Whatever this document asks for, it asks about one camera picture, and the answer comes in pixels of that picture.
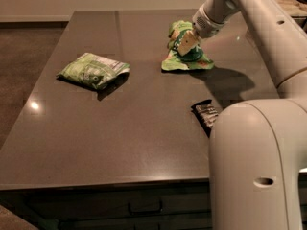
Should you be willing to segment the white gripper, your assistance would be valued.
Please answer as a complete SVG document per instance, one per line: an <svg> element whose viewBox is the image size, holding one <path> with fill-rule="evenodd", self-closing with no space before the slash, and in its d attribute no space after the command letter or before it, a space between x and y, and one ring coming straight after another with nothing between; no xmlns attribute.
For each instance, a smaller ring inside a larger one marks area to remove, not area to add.
<svg viewBox="0 0 307 230"><path fill-rule="evenodd" d="M195 45L200 45L202 38L216 35L224 26L224 24L216 23L210 19L204 10L204 6L199 7L193 15L192 24L194 32L186 31L179 43L178 52L181 56L185 56Z"/></svg>

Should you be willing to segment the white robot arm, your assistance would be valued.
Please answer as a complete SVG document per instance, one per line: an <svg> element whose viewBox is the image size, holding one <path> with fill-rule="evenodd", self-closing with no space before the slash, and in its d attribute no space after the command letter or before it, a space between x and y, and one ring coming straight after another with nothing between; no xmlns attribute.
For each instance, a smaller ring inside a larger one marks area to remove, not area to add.
<svg viewBox="0 0 307 230"><path fill-rule="evenodd" d="M206 0L186 54L239 12L279 94L226 108L209 145L213 230L303 230L298 178L307 164L307 34L274 0Z"/></svg>

